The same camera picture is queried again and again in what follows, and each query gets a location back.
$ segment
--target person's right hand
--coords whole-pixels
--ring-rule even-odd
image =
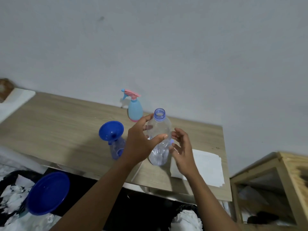
[[[179,142],[180,147],[172,143],[169,152],[175,159],[176,165],[181,174],[186,178],[198,174],[198,169],[193,158],[193,149],[188,134],[180,128],[174,128],[172,138]]]

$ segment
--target person's left hand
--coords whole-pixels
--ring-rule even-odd
[[[132,167],[145,160],[157,144],[168,138],[167,134],[160,134],[148,140],[148,136],[143,134],[143,131],[147,130],[145,123],[153,116],[154,114],[150,114],[142,117],[128,130],[126,145],[120,159],[125,158],[125,161]]]

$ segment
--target pink spray nozzle head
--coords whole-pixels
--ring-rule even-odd
[[[131,90],[122,89],[121,91],[124,92],[123,99],[125,99],[128,96],[130,96],[132,98],[132,100],[136,100],[137,97],[141,97],[141,95],[139,95],[138,93],[133,92]]]

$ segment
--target person's left arm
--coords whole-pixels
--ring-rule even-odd
[[[146,159],[153,148],[167,138],[161,134],[148,140],[145,123],[153,114],[142,117],[128,131],[125,149],[111,169],[53,226],[51,231],[102,230],[129,173]]]

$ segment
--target wall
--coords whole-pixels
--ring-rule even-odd
[[[308,0],[0,0],[0,75],[23,88],[223,125],[230,173],[307,153]]]

